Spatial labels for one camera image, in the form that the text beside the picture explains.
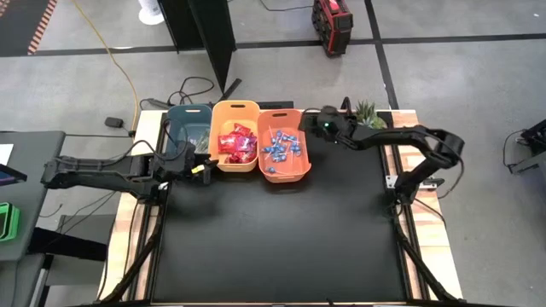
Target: plastic basket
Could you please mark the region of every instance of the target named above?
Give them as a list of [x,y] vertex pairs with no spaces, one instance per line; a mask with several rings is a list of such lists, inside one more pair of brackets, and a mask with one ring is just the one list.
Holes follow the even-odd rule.
[[[307,157],[305,133],[298,130],[300,120],[301,111],[294,109],[265,111],[258,117],[259,169],[270,182],[297,182],[311,169],[311,163],[309,163],[309,158]],[[287,160],[284,162],[273,162],[271,154],[263,152],[264,148],[272,146],[271,138],[276,138],[277,131],[298,138],[300,156],[296,156],[290,150],[291,142],[283,143],[287,145]],[[269,172],[268,169],[270,167],[274,167],[276,173]]]
[[212,110],[211,137],[209,140],[209,154],[211,160],[218,160],[218,168],[227,172],[251,171],[258,163],[258,158],[246,164],[225,163],[227,153],[218,153],[218,136],[228,135],[234,129],[234,124],[241,124],[250,128],[254,135],[258,135],[259,105],[254,101],[221,101]]
[[[207,105],[184,105],[172,107],[167,113],[170,121],[169,134],[175,141],[188,140],[196,145],[205,142],[205,146],[196,148],[195,153],[208,153],[211,131],[212,110]],[[176,145],[171,140],[167,143],[167,152],[176,152]]]

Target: black tabletop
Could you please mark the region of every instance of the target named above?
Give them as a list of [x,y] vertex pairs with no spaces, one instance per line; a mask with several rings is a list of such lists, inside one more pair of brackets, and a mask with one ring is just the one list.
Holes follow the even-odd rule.
[[256,168],[171,187],[153,302],[404,299],[379,149],[311,136],[307,147],[311,171],[297,183]]
[[10,202],[20,209],[17,237],[0,242],[0,261],[14,261],[25,255],[46,194],[40,183],[44,164],[59,155],[64,138],[60,131],[0,132],[0,144],[14,144],[8,166],[27,175],[26,182],[0,187],[0,202]]

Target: gray floor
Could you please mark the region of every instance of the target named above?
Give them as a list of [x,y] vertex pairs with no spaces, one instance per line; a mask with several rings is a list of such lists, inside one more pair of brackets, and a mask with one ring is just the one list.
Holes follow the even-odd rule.
[[[164,24],[144,26],[138,21],[135,0],[80,2],[111,46],[171,43]],[[266,0],[272,8],[310,2]],[[348,3],[355,14],[353,37],[370,38],[363,1]],[[540,0],[376,0],[374,6],[384,38],[546,32],[546,5]],[[258,0],[234,0],[229,7],[238,42],[315,38],[305,9],[267,12]],[[40,49],[100,47],[72,4],[60,0]],[[509,132],[534,125],[546,115],[546,41],[386,45],[385,50],[400,107],[416,109],[424,125],[451,130],[467,142],[466,174],[442,200],[464,297],[477,303],[544,306],[546,182],[533,171],[511,176],[502,166],[501,149]],[[202,51],[116,58],[141,98],[166,99],[188,76],[214,78]],[[106,116],[131,124],[131,90],[106,55],[0,58],[0,67],[2,130],[118,135],[123,131],[102,124]],[[338,59],[328,59],[319,47],[240,49],[229,70],[229,81],[235,78],[243,83],[234,99],[294,100],[299,107],[320,107],[339,105],[349,96],[388,108],[371,45],[350,46]],[[189,91],[205,86],[195,82]],[[220,94],[215,89],[195,102],[216,101]],[[129,144],[120,139],[69,138],[63,154],[109,157]],[[526,151],[511,146],[508,156],[516,161]],[[442,173],[446,185],[457,171]],[[61,214],[73,214],[103,194],[91,188],[51,191],[43,214],[60,203],[63,207],[38,223],[53,229]],[[99,213],[114,214],[116,204],[112,199]],[[48,305],[89,302],[96,284],[52,288]]]

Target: green plant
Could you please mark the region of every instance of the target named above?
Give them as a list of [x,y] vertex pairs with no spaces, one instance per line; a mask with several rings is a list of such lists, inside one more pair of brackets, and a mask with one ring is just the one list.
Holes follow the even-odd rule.
[[375,102],[368,103],[368,100],[358,101],[357,121],[361,125],[366,125],[372,129],[382,129],[386,127],[385,121],[377,116],[375,112]]

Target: metal bracket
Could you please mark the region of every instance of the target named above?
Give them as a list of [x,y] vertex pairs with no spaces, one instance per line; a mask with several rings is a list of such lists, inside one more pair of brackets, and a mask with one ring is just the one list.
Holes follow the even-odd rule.
[[[385,176],[386,188],[394,189],[394,183],[396,183],[397,179],[398,179],[398,176],[396,175]],[[429,177],[427,180],[425,180],[425,182],[419,185],[419,189],[435,190],[438,187],[438,184],[433,182],[427,183],[427,181],[429,180],[436,181],[436,179],[434,179],[433,177]]]

